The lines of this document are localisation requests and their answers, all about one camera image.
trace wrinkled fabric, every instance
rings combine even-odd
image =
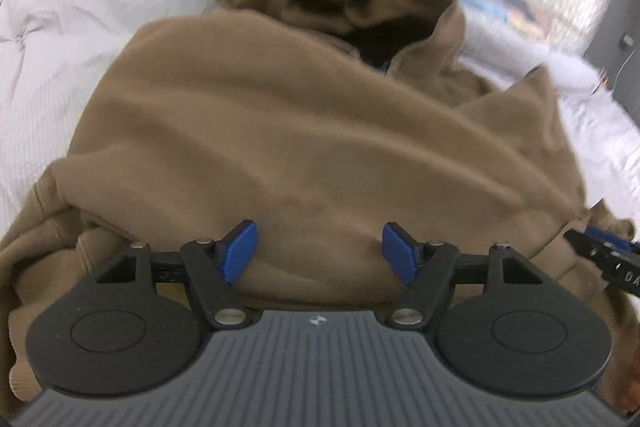
[[[546,70],[502,92],[460,68],[454,0],[220,1],[235,9],[132,38],[1,241],[5,402],[38,389],[31,321],[125,242],[175,250],[253,219],[260,241],[237,290],[257,308],[393,304],[387,221],[466,252],[511,243],[607,321],[599,393],[616,403],[638,322],[562,234],[632,226],[585,209]]]

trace cable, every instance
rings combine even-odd
[[[600,83],[596,86],[596,88],[591,91],[591,94],[595,94],[597,90],[599,90],[601,87],[606,88],[607,84],[609,84],[609,81],[611,80],[609,78],[609,75],[607,74],[607,70],[605,70],[604,68],[600,68],[598,70],[598,79],[600,81]]]
[[[636,52],[636,49],[633,48],[633,51],[631,51],[631,54],[626,58],[624,64],[620,66],[618,73],[616,73],[616,76],[613,79],[613,85],[611,86],[611,96],[613,96],[613,93],[616,90],[616,86],[618,85],[618,77],[620,76],[620,73],[622,73],[622,70],[625,69],[626,63],[631,60],[631,57],[634,56],[635,52]]]

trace circular mount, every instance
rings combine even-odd
[[[528,399],[593,387],[611,350],[606,325],[554,282],[504,284],[459,304],[441,321],[436,343],[463,378]]]
[[[200,346],[191,312],[152,287],[79,283],[39,315],[27,353],[43,387],[84,396],[138,393],[183,371]]]

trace white comforter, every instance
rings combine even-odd
[[[33,182],[65,155],[86,102],[133,33],[210,0],[4,0],[0,4],[0,237]]]
[[[210,0],[4,0],[0,4],[0,236],[44,168],[66,153],[80,114],[137,28],[199,14]],[[547,62],[586,179],[588,203],[606,198],[640,223],[640,132],[577,57],[492,36],[471,25],[465,63],[504,87]]]

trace logo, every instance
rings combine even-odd
[[[322,317],[322,315],[316,315],[315,317],[309,319],[309,322],[311,324],[313,324],[314,326],[322,326],[327,324],[327,322],[329,322],[329,320],[327,320],[326,318]]]

